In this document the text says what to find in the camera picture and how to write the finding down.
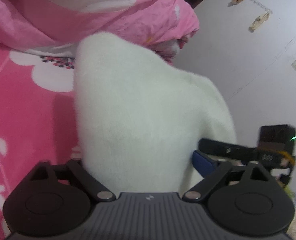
ridged gray surface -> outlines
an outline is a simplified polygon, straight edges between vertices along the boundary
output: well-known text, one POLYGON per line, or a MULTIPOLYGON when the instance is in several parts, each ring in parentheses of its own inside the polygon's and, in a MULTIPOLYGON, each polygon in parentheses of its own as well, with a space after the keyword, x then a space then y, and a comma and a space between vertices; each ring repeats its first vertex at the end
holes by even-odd
MULTIPOLYGON (((9 240, 33 240, 13 234, 9 240)), ((123 193, 100 203, 76 229, 43 240, 255 240, 216 225, 199 204, 186 203, 176 193, 123 193)), ((286 235, 258 238, 289 240, 286 235)))

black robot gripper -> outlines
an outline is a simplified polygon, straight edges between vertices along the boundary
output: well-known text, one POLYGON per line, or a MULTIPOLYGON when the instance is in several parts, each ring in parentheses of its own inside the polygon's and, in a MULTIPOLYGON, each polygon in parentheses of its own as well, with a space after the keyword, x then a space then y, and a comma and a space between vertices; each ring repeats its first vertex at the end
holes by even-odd
POLYGON ((182 198, 121 193, 116 199, 80 160, 70 160, 38 163, 7 198, 3 214, 9 240, 280 240, 290 239, 294 206, 260 163, 218 162, 182 198))

black electronic device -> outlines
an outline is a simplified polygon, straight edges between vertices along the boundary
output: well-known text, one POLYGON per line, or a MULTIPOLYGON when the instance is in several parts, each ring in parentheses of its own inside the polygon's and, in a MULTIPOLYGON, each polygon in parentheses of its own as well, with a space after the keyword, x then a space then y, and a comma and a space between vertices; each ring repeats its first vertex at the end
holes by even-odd
POLYGON ((257 147, 202 138, 198 149, 205 154, 240 160, 245 165, 250 161, 260 162, 269 172, 272 169, 289 169, 288 175, 283 174, 279 178, 283 185, 287 185, 296 163, 296 157, 293 155, 295 141, 296 129, 294 127, 287 124, 269 125, 260 128, 257 147))
POLYGON ((260 163, 217 161, 182 199, 177 193, 121 193, 116 199, 80 160, 70 160, 38 163, 7 198, 3 214, 9 240, 286 240, 294 206, 260 163))

black plastic part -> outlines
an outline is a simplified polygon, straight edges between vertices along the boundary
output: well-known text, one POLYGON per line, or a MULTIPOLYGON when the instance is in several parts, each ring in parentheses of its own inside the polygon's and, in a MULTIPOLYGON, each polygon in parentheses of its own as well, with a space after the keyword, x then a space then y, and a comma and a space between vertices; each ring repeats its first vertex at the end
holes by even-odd
POLYGON ((289 175, 281 174, 279 180, 284 185, 288 185, 291 180, 291 177, 289 175))
POLYGON ((293 155, 295 136, 296 129, 288 124, 261 126, 258 147, 293 155))
POLYGON ((12 232, 27 236, 54 236, 80 225, 92 206, 102 200, 100 191, 109 191, 80 165, 38 163, 13 190, 3 206, 3 214, 12 232), (67 180, 64 185, 58 180, 67 180))
MULTIPOLYGON (((243 168, 238 184, 221 187, 210 195, 206 204, 210 215, 221 226, 240 235, 286 232, 294 216, 291 199, 261 164, 250 163, 243 168)), ((225 175, 216 177, 224 180, 225 175)))
POLYGON ((206 201, 216 189, 225 185, 231 169, 232 164, 230 162, 221 163, 213 173, 206 177, 206 179, 203 179, 189 190, 199 192, 201 194, 199 199, 189 199, 185 194, 182 199, 186 202, 192 203, 201 203, 206 201))
MULTIPOLYGON (((211 225, 216 228, 214 235, 227 237, 231 233, 229 239, 274 236, 273 239, 280 240, 284 239, 281 236, 285 236, 294 216, 291 199, 261 164, 243 167, 218 162, 217 168, 191 190, 199 192, 200 198, 191 200, 183 196, 183 201, 195 203, 185 203, 189 212, 184 216, 189 217, 182 221, 184 206, 176 203, 177 193, 123 193, 117 201, 100 203, 104 200, 98 199, 97 194, 109 190, 82 168, 80 160, 53 166, 43 162, 37 164, 10 194, 3 214, 10 230, 15 232, 13 240, 45 236, 55 236, 56 240, 106 239, 96 233, 103 226, 108 236, 111 228, 121 230, 115 239, 138 239, 135 232, 142 228, 145 229, 142 235, 150 239, 149 232, 159 234, 169 230, 167 223, 170 221, 176 223, 175 230, 187 234, 188 221, 202 226, 197 239, 205 239, 204 234, 211 225), (58 180, 68 180, 70 185, 58 180), (229 186, 231 181, 239 183, 229 186), (125 221, 127 226, 120 228, 119 224, 125 221)), ((105 201, 114 199, 113 195, 105 201)), ((170 236, 173 239, 174 232, 169 233, 161 239, 170 236)))
POLYGON ((207 138, 202 138, 199 141, 198 148, 205 154, 240 160, 245 165, 249 161, 258 161, 268 170, 288 168, 281 166, 283 156, 277 152, 223 143, 207 138))

bed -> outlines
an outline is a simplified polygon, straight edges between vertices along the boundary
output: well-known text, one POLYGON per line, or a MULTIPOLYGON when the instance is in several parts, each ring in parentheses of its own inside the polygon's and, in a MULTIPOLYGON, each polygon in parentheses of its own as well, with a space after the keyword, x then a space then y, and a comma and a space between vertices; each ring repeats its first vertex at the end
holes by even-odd
POLYGON ((23 176, 40 160, 81 156, 77 43, 112 32, 171 63, 198 28, 184 0, 0 0, 0 240, 9 234, 3 203, 23 176))

